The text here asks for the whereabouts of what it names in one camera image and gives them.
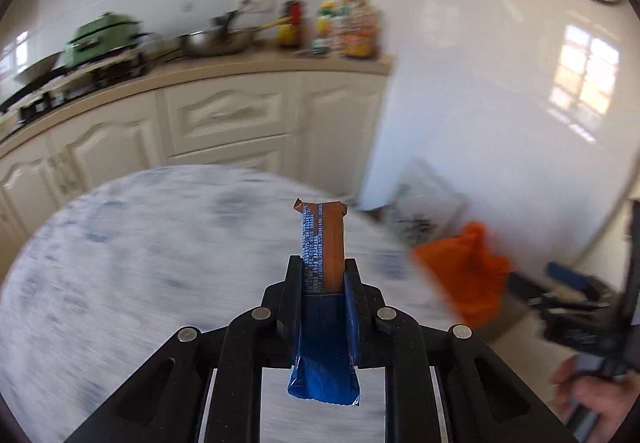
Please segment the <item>person's right hand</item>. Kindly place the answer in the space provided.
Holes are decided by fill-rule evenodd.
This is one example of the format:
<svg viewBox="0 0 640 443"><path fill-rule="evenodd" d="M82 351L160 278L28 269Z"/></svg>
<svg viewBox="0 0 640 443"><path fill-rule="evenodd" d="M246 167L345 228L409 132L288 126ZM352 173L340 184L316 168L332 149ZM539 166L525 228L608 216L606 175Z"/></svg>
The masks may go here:
<svg viewBox="0 0 640 443"><path fill-rule="evenodd" d="M576 363L576 356L565 359L551 378L555 385L555 410L563 420L567 420L573 410L572 400L575 400L595 411L600 418L588 441L609 442L638 399L639 374L629 371L621 382L591 376L574 378Z"/></svg>

